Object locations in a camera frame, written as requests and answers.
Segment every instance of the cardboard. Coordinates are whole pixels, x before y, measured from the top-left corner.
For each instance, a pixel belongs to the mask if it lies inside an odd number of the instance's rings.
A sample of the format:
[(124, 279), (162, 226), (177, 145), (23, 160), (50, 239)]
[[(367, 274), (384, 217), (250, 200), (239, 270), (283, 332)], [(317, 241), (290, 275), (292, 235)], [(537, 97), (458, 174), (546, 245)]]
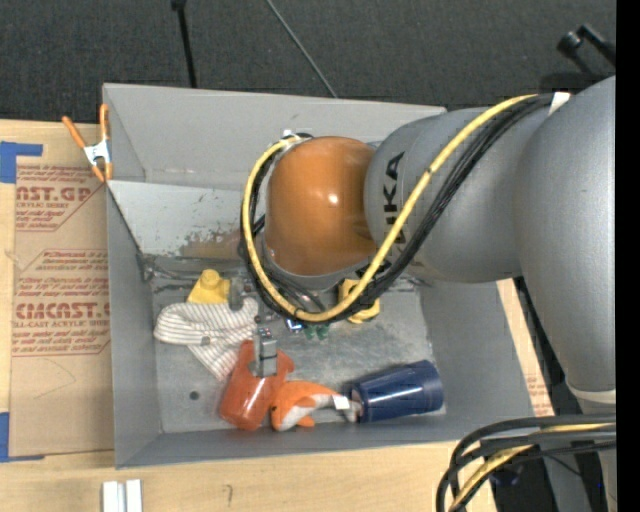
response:
[(111, 448), (105, 187), (61, 123), (0, 121), (0, 140), (43, 145), (17, 160), (9, 455)]

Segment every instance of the white label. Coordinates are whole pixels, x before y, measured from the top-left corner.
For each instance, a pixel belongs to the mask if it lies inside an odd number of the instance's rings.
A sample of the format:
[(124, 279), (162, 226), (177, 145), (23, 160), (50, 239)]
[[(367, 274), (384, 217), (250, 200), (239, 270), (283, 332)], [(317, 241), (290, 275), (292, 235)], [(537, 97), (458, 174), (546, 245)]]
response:
[(337, 411), (345, 411), (351, 409), (349, 399), (344, 395), (333, 395), (333, 405)]

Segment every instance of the blue tape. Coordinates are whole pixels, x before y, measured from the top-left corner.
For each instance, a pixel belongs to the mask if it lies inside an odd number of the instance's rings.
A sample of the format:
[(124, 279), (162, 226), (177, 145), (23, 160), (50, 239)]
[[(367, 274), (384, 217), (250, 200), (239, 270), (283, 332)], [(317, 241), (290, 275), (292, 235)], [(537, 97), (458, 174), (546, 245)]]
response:
[(42, 457), (9, 457), (9, 413), (0, 412), (0, 464), (18, 460), (40, 460)]
[(42, 144), (0, 142), (0, 183), (16, 182), (18, 156), (42, 156)]

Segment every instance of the wire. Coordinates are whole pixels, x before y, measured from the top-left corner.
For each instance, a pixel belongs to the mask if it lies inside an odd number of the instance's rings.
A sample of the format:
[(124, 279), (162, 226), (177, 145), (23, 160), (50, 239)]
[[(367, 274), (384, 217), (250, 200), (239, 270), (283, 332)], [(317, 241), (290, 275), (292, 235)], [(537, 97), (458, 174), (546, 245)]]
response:
[(550, 94), (525, 100), (515, 105), (513, 109), (500, 113), (493, 123), (482, 130), (482, 133), (471, 142), (462, 157), (456, 162), (438, 192), (436, 199), (431, 204), (409, 242), (405, 245), (400, 256), (389, 266), (385, 274), (377, 279), (375, 285), (366, 290), (363, 296), (364, 302), (370, 303), (384, 293), (409, 265), (463, 181), (495, 141), (522, 118), (541, 107), (549, 105), (551, 100), (552, 95)]
[(381, 244), (378, 252), (374, 256), (373, 260), (367, 267), (367, 270), (364, 272), (363, 276), (360, 278), (358, 283), (351, 289), (349, 294), (338, 304), (333, 306), (327, 311), (322, 313), (309, 313), (306, 311), (300, 311), (299, 308), (296, 308), (293, 304), (291, 304), (285, 297), (283, 297), (279, 291), (274, 287), (271, 280), (265, 273), (260, 259), (258, 257), (254, 241), (253, 241), (253, 230), (251, 226), (251, 216), (250, 216), (250, 205), (252, 201), (255, 200), (253, 195), (253, 185), (256, 180), (256, 176), (258, 176), (263, 170), (263, 165), (269, 160), (271, 157), (275, 156), (280, 150), (289, 146), (293, 140), (292, 138), (282, 139), (271, 146), (256, 162), (254, 165), (249, 178), (247, 180), (247, 184), (245, 186), (244, 199), (242, 202), (242, 234), (244, 237), (244, 243), (246, 243), (246, 249), (249, 257), (249, 262), (253, 269), (255, 270), (256, 276), (264, 290), (272, 297), (272, 299), (289, 315), (293, 316), (296, 319), (312, 322), (312, 323), (323, 323), (329, 320), (332, 320), (334, 317), (339, 315), (340, 313), (347, 310), (351, 304), (353, 304), (356, 299), (362, 294), (363, 290), (367, 286), (367, 284), (374, 277), (380, 266), (382, 265), (384, 259), (386, 258), (388, 252), (391, 247), (395, 243), (395, 240), (400, 233), (400, 230), (404, 226), (406, 220), (408, 219), (410, 213), (413, 211), (416, 202), (428, 186), (431, 181), (432, 176), (444, 165), (447, 159), (451, 156), (451, 154), (472, 134), (483, 126), (486, 122), (488, 122), (492, 117), (507, 110), (513, 105), (524, 101), (528, 98), (532, 98), (534, 95), (526, 95), (519, 96), (517, 98), (512, 98), (506, 100), (498, 105), (491, 107), (484, 112), (480, 113), (476, 118), (474, 118), (469, 124), (467, 124), (460, 132), (458, 132), (451, 141), (440, 151), (440, 153), (433, 160), (431, 165), (424, 171), (422, 177), (418, 181), (418, 184), (412, 190), (411, 194), (407, 198), (400, 214), (398, 215), (396, 221), (392, 225), (389, 233), (387, 234), (385, 240)]
[[(544, 438), (544, 436), (547, 435), (547, 433), (551, 433), (551, 432), (564, 431), (565, 433), (573, 434), (574, 432), (577, 432), (577, 431), (593, 430), (605, 425), (606, 424), (557, 425), (555, 427), (549, 427), (548, 429), (540, 432), (539, 434), (541, 434), (542, 437)], [(536, 446), (536, 444), (537, 444), (536, 442), (531, 442), (530, 444), (514, 446), (511, 448), (500, 450), (494, 453), (493, 455), (491, 455), (491, 457), (489, 457), (489, 460), (487, 460), (482, 466), (480, 466), (476, 470), (476, 472), (473, 475), (471, 475), (471, 477), (469, 477), (469, 479), (466, 481), (466, 483), (460, 490), (460, 493), (454, 499), (453, 504), (451, 505), (451, 509), (455, 509), (466, 498), (466, 496), (471, 492), (471, 490), (474, 489), (476, 485), (479, 485), (479, 482), (484, 482), (486, 478), (493, 471), (495, 471), (497, 468), (501, 466), (504, 466), (516, 455), (522, 453), (523, 451), (528, 450), (529, 448), (533, 448), (534, 446)]]
[(184, 13), (186, 0), (172, 0), (171, 7), (178, 13), (178, 23), (180, 24), (180, 35), (182, 36), (182, 46), (184, 47), (184, 57), (187, 61), (187, 71), (189, 73), (189, 85), (192, 89), (198, 88), (196, 79), (196, 69), (193, 65), (193, 54), (191, 53), (191, 42), (189, 40), (189, 27), (187, 17)]
[(311, 58), (311, 55), (309, 55), (309, 52), (307, 52), (304, 46), (302, 46), (302, 43), (296, 37), (295, 33), (293, 32), (289, 24), (285, 21), (285, 19), (282, 17), (278, 9), (276, 9), (276, 6), (273, 5), (273, 2), (271, 0), (265, 0), (265, 1), (267, 2), (267, 5), (269, 6), (273, 14), (275, 14), (276, 18), (278, 18), (278, 20), (282, 24), (282, 27), (287, 31), (287, 34), (289, 34), (289, 37), (293, 39), (293, 42), (296, 44), (298, 49), (302, 52), (302, 55), (304, 55), (304, 57), (307, 59), (307, 62), (311, 65), (313, 70), (316, 72), (316, 75), (318, 75), (318, 78), (320, 78), (320, 80), (322, 81), (324, 86), (327, 88), (331, 96), (333, 96), (334, 98), (338, 98), (336, 91), (333, 90), (333, 87), (331, 87), (331, 84), (329, 84), (329, 81), (322, 74), (322, 71), (320, 71), (320, 68), (316, 65), (315, 61)]
[[(449, 507), (449, 512), (460, 512), (461, 508), (466, 506), (469, 503), (469, 501), (471, 501), (473, 496), (477, 493), (478, 489), (480, 489), (482, 484), (484, 484), (487, 481), (487, 479), (489, 478), (489, 475), (492, 472), (500, 469), (509, 461), (511, 461), (512, 463), (519, 464), (523, 462), (530, 462), (532, 460), (537, 460), (542, 457), (547, 457), (549, 455), (577, 454), (577, 453), (589, 453), (589, 452), (597, 452), (597, 451), (604, 451), (604, 450), (612, 450), (612, 449), (615, 449), (616, 446), (617, 446), (616, 441), (607, 441), (607, 442), (596, 443), (592, 445), (555, 448), (555, 449), (540, 451), (538, 453), (532, 452), (533, 447), (530, 447), (528, 450), (518, 454), (520, 458), (515, 459), (515, 457), (510, 457), (508, 460), (503, 460), (500, 464), (496, 464), (496, 466), (492, 469), (492, 471), (483, 474), (481, 478), (479, 478), (477, 482), (474, 483), (474, 486), (470, 488), (464, 496), (459, 497), (456, 500), (456, 502), (454, 502)], [(443, 511), (444, 508), (437, 508), (437, 510), (438, 512), (440, 512), (441, 510)]]
[[(577, 442), (585, 440), (615, 440), (615, 421), (615, 414), (544, 416), (506, 420), (487, 425), (471, 432), (458, 443), (451, 455), (449, 469), (441, 479), (436, 492), (436, 508), (439, 512), (445, 510), (444, 500), (449, 486), (451, 487), (454, 498), (457, 497), (460, 503), (464, 500), (464, 495), (458, 485), (458, 473), (464, 466), (480, 457), (494, 456), (501, 453), (503, 458), (500, 462), (506, 464), (510, 459), (516, 458), (520, 452), (525, 452), (536, 444), (545, 441)], [(541, 430), (521, 436), (485, 439), (487, 436), (531, 428), (539, 428)], [(480, 446), (467, 452), (466, 450), (476, 442), (480, 442)], [(491, 471), (488, 471), (486, 475), (480, 475), (476, 472), (476, 478), (485, 481), (485, 476), (488, 476), (504, 464), (499, 464), (491, 468)], [(475, 486), (471, 478), (467, 480), (465, 493), (470, 492), (470, 488), (475, 489), (480, 485)]]

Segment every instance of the orange toy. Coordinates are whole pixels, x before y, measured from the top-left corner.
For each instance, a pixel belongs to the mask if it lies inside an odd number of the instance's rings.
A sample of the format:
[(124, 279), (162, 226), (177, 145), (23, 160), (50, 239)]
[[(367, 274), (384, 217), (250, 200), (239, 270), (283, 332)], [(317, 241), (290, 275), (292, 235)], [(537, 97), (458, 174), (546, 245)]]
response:
[[(340, 393), (313, 382), (304, 380), (285, 382), (271, 405), (271, 426), (283, 432), (294, 425), (313, 427), (315, 421), (311, 412), (333, 403)], [(349, 421), (355, 421), (355, 414), (347, 414)]]

